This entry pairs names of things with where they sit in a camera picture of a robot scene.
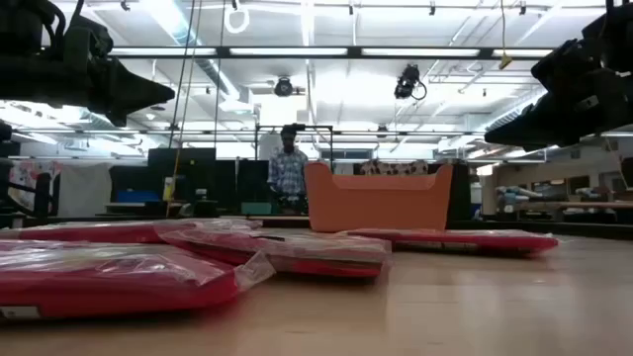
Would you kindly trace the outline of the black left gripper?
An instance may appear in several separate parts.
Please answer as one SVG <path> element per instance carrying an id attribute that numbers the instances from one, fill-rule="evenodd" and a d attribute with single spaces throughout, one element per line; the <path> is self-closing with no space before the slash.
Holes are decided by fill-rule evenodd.
<path id="1" fill-rule="evenodd" d="M 175 97 L 168 86 L 138 76 L 116 58 L 106 27 L 74 18 L 56 45 L 35 53 L 1 55 L 1 98 L 108 110 L 115 127 L 125 127 L 130 112 L 164 104 Z"/>

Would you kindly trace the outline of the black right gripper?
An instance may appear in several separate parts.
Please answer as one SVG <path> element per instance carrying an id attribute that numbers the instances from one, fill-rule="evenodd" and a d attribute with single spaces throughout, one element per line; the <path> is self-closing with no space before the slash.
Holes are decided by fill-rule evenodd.
<path id="1" fill-rule="evenodd" d="M 568 40 L 544 56 L 531 73 L 546 94 L 513 121 L 488 131 L 485 141 L 533 152 L 630 125 L 632 80 L 606 67 L 601 50 L 596 40 Z"/>

